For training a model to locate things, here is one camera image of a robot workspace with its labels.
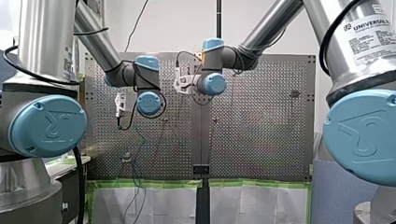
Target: black cable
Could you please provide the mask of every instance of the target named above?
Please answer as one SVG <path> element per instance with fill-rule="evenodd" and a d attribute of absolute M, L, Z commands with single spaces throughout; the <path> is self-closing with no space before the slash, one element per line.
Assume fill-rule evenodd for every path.
<path fill-rule="evenodd" d="M 44 81 L 44 82 L 48 82 L 48 83 L 55 83 L 55 84 L 60 84 L 60 85 L 65 85 L 65 86 L 78 86 L 79 82 L 74 82 L 74 81 L 70 81 L 70 82 L 64 82 L 64 81 L 59 81 L 59 80 L 55 80 L 52 78 L 47 78 L 47 77 L 43 77 L 40 76 L 39 74 L 33 73 L 25 68 L 23 68 L 20 65 L 15 64 L 14 62 L 12 62 L 9 58 L 8 58 L 8 54 L 12 51 L 18 48 L 18 45 L 13 46 L 11 48 L 6 49 L 3 52 L 3 58 L 6 61 L 6 63 L 8 63 L 9 65 L 11 65 L 12 67 L 14 67 L 15 69 L 17 69 L 20 72 L 23 72 L 26 75 L 29 75 L 31 77 L 36 78 L 37 80 L 40 81 Z"/>
<path fill-rule="evenodd" d="M 134 102 L 134 108 L 132 109 L 131 118 L 129 119 L 129 124 L 128 124 L 128 126 L 126 128 L 122 128 L 122 126 L 120 124 L 121 123 L 121 118 L 117 118 L 117 126 L 119 127 L 119 130 L 128 131 L 131 128 L 132 123 L 134 121 L 134 111 L 136 110 L 136 105 L 137 105 L 137 101 Z"/>
<path fill-rule="evenodd" d="M 96 34 L 99 34 L 99 33 L 104 32 L 104 31 L 107 31 L 108 29 L 109 29 L 108 27 L 105 27 L 105 28 L 100 29 L 100 30 L 97 30 L 97 31 L 90 31 L 90 32 L 86 32 L 86 33 L 74 33 L 74 35 L 76 35 L 76 36 L 82 36 L 82 35 L 96 35 Z"/>
<path fill-rule="evenodd" d="M 146 0 L 145 5 L 143 5 L 142 10 L 140 11 L 139 16 L 137 17 L 136 23 L 134 24 L 134 29 L 132 30 L 131 34 L 129 35 L 128 44 L 126 45 L 125 52 L 128 50 L 129 45 L 131 44 L 132 35 L 134 35 L 134 32 L 136 31 L 137 24 L 139 23 L 140 18 L 142 17 L 143 12 L 145 11 L 145 8 L 146 8 L 146 5 L 148 4 L 148 2 L 149 2 L 149 0 Z"/>
<path fill-rule="evenodd" d="M 156 91 L 160 91 L 160 90 L 161 90 L 161 88 L 160 88 L 159 86 L 157 86 L 156 84 L 154 84 L 154 83 L 152 83 L 151 81 L 147 80 L 145 77 L 143 77 L 143 76 L 140 74 L 139 68 L 137 67 L 137 64 L 136 64 L 135 62 L 133 62 L 133 61 L 126 61 L 126 60 L 125 60 L 125 62 L 132 63 L 132 65 L 133 65 L 133 67 L 134 67 L 134 73 L 135 73 L 138 77 L 142 78 L 145 82 L 147 82 L 148 84 L 150 84 L 150 85 L 153 87 L 154 90 L 156 90 Z"/>
<path fill-rule="evenodd" d="M 332 39 L 332 35 L 334 34 L 338 26 L 341 24 L 341 22 L 344 20 L 344 17 L 349 13 L 349 11 L 361 1 L 365 1 L 365 0 L 353 0 L 348 5 L 346 5 L 346 7 L 341 11 L 341 13 L 337 16 L 337 18 L 335 18 L 334 22 L 330 25 L 329 29 L 327 30 L 326 35 L 323 37 L 319 51 L 319 63 L 321 69 L 327 75 L 330 75 L 330 73 L 324 58 L 326 56 L 327 49 Z"/>
<path fill-rule="evenodd" d="M 146 141 L 146 138 L 143 136 L 143 134 L 141 134 L 141 133 L 139 132 L 139 130 L 137 129 L 137 126 L 134 127 L 134 130 L 135 130 L 135 131 L 137 132 L 137 134 L 139 134 L 139 136 L 143 139 L 143 142 L 142 142 L 142 144 L 140 145 L 140 148 L 138 149 L 138 151 L 137 151 L 137 153 L 136 153 L 136 156 L 134 157 L 133 171 L 136 171 L 137 157 L 139 156 L 139 153 L 140 153 L 140 151 L 141 151 L 141 148 L 143 147 L 143 145 L 146 144 L 147 141 Z M 137 213 L 137 216 L 136 216 L 136 218 L 134 219 L 134 224 L 136 224 L 137 220 L 140 218 L 140 215 L 142 214 L 143 207 L 144 207 L 145 202 L 146 202 L 146 196 L 147 196 L 147 190 L 146 190 L 146 188 L 144 188 L 144 187 L 142 186 L 142 183 L 141 183 L 141 178 L 142 178 L 141 172 L 140 172 L 140 176 L 137 176 L 137 177 L 139 178 L 139 185 L 138 185 L 138 187 L 141 188 L 141 189 L 143 189 L 143 191 L 144 191 L 145 193 L 144 193 L 144 196 L 143 196 L 142 205 L 140 205 L 139 212 Z"/>
<path fill-rule="evenodd" d="M 134 203 L 134 200 L 136 199 L 137 195 L 139 194 L 140 189 L 143 189 L 145 191 L 145 195 L 144 195 L 143 202 L 142 202 L 142 205 L 140 207 L 140 210 L 139 210 L 136 218 L 134 219 L 134 224 L 140 218 L 140 215 L 141 215 L 142 210 L 143 210 L 143 206 L 144 206 L 145 201 L 146 201 L 146 193 L 147 193 L 146 192 L 146 188 L 144 188 L 142 186 L 142 183 L 141 183 L 141 174 L 140 174 L 140 176 L 138 176 L 138 174 L 136 173 L 137 158 L 139 157 L 139 154 L 140 154 L 140 151 L 141 151 L 142 147 L 146 144 L 147 141 L 146 141 L 146 138 L 138 131 L 137 126 L 134 127 L 134 130 L 137 132 L 137 134 L 143 140 L 143 142 L 140 144 L 140 146 L 139 146 L 139 148 L 138 148 L 138 150 L 136 152 L 136 155 L 134 156 L 134 159 L 132 161 L 132 180 L 134 181 L 134 185 L 137 186 L 137 191 L 134 194 L 134 197 L 129 202 L 128 206 L 126 207 L 126 209 L 124 211 L 124 214 L 123 214 L 123 223 L 124 224 L 126 223 L 126 219 L 125 218 L 126 218 L 126 214 L 127 214 L 128 210 L 129 210 L 129 208 Z"/>
<path fill-rule="evenodd" d="M 76 158 L 77 171 L 78 171 L 78 219 L 77 224 L 84 222 L 84 207 L 85 207 L 85 178 L 84 169 L 82 167 L 81 155 L 79 154 L 78 147 L 73 148 L 73 153 Z"/>
<path fill-rule="evenodd" d="M 235 61 L 235 63 L 237 62 L 237 60 L 239 59 L 239 61 L 242 64 L 242 69 L 241 70 L 235 70 L 233 69 L 234 75 L 240 75 L 245 71 L 245 62 L 244 62 L 244 58 L 242 57 L 241 53 L 239 52 L 238 49 L 234 48 L 234 47 L 229 47 L 226 46 L 225 48 L 230 49 L 233 51 L 233 53 L 236 55 L 237 59 Z"/>
<path fill-rule="evenodd" d="M 188 54 L 188 55 L 194 57 L 194 58 L 197 59 L 199 62 L 202 61 L 202 59 L 200 59 L 200 58 L 199 58 L 198 56 L 196 56 L 195 54 L 193 54 L 193 53 L 191 53 L 191 52 L 188 52 L 188 51 L 186 51 L 186 50 L 182 50 L 182 51 L 180 51 L 180 52 L 177 54 L 177 56 L 176 56 L 176 67 L 179 67 L 179 58 L 180 58 L 180 55 L 181 55 L 182 53 L 185 53 L 185 54 Z"/>

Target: white paper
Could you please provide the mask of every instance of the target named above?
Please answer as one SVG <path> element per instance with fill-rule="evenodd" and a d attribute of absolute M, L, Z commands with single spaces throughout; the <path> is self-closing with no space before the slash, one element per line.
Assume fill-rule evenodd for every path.
<path fill-rule="evenodd" d="M 276 224 L 306 223 L 306 189 L 278 189 Z"/>
<path fill-rule="evenodd" d="M 242 187 L 239 223 L 275 224 L 276 188 Z"/>
<path fill-rule="evenodd" d="M 210 192 L 213 224 L 306 224 L 307 189 L 244 186 Z"/>
<path fill-rule="evenodd" d="M 93 195 L 93 224 L 124 224 L 123 214 L 136 188 L 97 189 Z M 142 202 L 140 189 L 129 207 L 125 224 L 133 224 Z M 196 189 L 146 189 L 146 200 L 136 224 L 195 224 Z"/>
<path fill-rule="evenodd" d="M 211 224 L 238 224 L 242 187 L 210 188 Z"/>

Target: robotic arm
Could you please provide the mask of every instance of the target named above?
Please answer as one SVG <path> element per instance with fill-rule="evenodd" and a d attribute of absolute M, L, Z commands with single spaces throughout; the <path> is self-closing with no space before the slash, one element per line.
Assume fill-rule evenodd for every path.
<path fill-rule="evenodd" d="M 107 85 L 134 87 L 136 109 L 145 116 L 161 109 L 159 60 L 123 61 L 108 34 L 95 32 L 101 27 L 83 1 L 23 0 L 20 29 L 21 65 L 9 62 L 19 73 L 3 85 L 0 156 L 56 157 L 83 137 L 87 117 L 71 87 L 78 83 L 69 81 L 74 33 L 105 71 Z"/>
<path fill-rule="evenodd" d="M 202 94 L 221 94 L 222 69 L 254 69 L 304 7 L 333 83 L 324 125 L 328 149 L 353 175 L 396 186 L 396 92 L 385 86 L 396 80 L 396 35 L 378 0 L 277 0 L 238 48 L 218 38 L 205 41 L 193 84 Z"/>
<path fill-rule="evenodd" d="M 75 32 L 87 34 L 102 28 L 85 3 L 76 9 Z M 110 87 L 135 87 L 138 94 L 136 108 L 151 116 L 161 109 L 160 65 L 156 57 L 142 55 L 134 62 L 123 61 L 109 41 L 106 31 L 93 35 L 79 35 L 79 39 L 105 71 L 105 83 Z"/>

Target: green tape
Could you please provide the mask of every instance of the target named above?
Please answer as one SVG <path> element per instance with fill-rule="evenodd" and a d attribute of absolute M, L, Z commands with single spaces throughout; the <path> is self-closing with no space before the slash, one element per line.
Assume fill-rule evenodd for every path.
<path fill-rule="evenodd" d="M 136 185 L 141 184 L 144 188 L 149 189 L 196 189 L 202 186 L 201 180 L 144 180 L 136 179 L 117 179 L 117 180 L 93 180 L 88 181 L 88 185 L 95 189 L 121 189 L 121 188 L 134 188 Z"/>
<path fill-rule="evenodd" d="M 312 203 L 312 184 L 305 184 L 308 189 L 306 199 L 306 224 L 311 224 L 311 203 Z"/>
<path fill-rule="evenodd" d="M 94 184 L 88 184 L 88 188 L 87 188 L 87 212 L 88 212 L 89 224 L 92 224 L 93 194 L 94 193 L 95 193 Z"/>

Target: universal robots logo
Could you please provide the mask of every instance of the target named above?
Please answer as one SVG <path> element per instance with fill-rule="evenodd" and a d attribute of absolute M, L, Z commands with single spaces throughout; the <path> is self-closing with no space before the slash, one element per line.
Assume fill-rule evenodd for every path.
<path fill-rule="evenodd" d="M 345 31 L 348 31 L 350 29 L 352 29 L 352 25 L 350 23 L 348 23 L 346 26 L 344 26 Z"/>

